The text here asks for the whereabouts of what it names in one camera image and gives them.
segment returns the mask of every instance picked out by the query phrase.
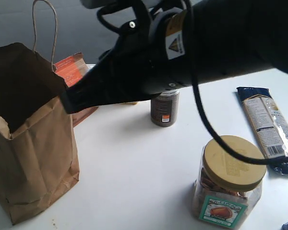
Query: table surface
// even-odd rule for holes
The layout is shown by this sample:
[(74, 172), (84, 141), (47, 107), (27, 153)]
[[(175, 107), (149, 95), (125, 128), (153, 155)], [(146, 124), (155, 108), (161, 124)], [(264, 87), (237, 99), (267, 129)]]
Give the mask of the table surface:
[[(288, 75), (268, 70), (200, 86), (208, 118), (220, 135), (255, 143), (236, 87), (269, 88), (288, 121)], [(0, 207), (0, 230), (214, 230), (192, 217), (192, 184), (202, 147), (211, 139), (192, 89), (182, 89), (177, 122), (150, 121), (150, 102), (100, 107), (75, 130), (80, 181), (31, 220), (11, 226)], [(279, 230), (288, 221), (288, 178), (269, 170), (263, 195), (241, 230)]]

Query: green label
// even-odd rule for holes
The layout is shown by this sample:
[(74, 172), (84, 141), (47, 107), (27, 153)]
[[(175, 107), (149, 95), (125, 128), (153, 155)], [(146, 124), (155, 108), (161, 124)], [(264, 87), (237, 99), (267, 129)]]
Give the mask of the green label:
[(199, 219), (232, 229), (246, 208), (246, 205), (207, 195)]

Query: wooden lid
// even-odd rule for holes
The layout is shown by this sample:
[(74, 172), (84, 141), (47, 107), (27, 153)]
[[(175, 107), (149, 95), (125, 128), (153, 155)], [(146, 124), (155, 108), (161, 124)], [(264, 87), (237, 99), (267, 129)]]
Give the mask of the wooden lid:
[[(246, 157), (264, 158), (260, 150), (245, 139), (236, 136), (221, 138), (232, 149)], [(253, 190), (266, 172), (265, 165), (247, 164), (233, 158), (214, 139), (205, 147), (203, 164), (207, 175), (214, 183), (237, 192)]]

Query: small spice jar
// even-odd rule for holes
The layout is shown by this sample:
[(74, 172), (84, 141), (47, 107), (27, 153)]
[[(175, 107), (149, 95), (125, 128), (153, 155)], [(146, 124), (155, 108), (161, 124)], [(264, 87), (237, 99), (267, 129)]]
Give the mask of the small spice jar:
[[(236, 152), (263, 159), (252, 143), (236, 136), (221, 137)], [(200, 173), (192, 203), (194, 215), (202, 221), (238, 229), (262, 194), (266, 166), (247, 164), (231, 157), (213, 139), (203, 149)]]
[(179, 91), (171, 90), (161, 93), (150, 102), (150, 115), (154, 124), (169, 127), (176, 122)]

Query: yellow warning sticker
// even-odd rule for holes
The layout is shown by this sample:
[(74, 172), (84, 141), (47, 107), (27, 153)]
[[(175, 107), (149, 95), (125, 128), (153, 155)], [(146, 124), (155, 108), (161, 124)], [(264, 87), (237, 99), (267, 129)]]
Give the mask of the yellow warning sticker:
[(165, 45), (168, 59), (178, 58), (185, 54), (182, 40), (182, 27), (186, 11), (174, 15), (167, 26)]

